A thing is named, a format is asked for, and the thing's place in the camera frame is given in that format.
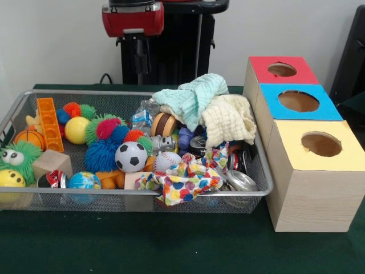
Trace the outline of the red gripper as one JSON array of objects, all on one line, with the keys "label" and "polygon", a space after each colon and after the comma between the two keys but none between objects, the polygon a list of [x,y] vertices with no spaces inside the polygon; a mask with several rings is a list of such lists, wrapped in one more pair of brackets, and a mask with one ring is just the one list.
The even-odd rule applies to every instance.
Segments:
[{"label": "red gripper", "polygon": [[145,3],[139,6],[102,7],[102,21],[109,37],[124,37],[143,34],[139,40],[132,37],[132,62],[136,74],[148,74],[151,69],[149,56],[149,39],[157,36],[164,29],[164,5],[162,3]]}]

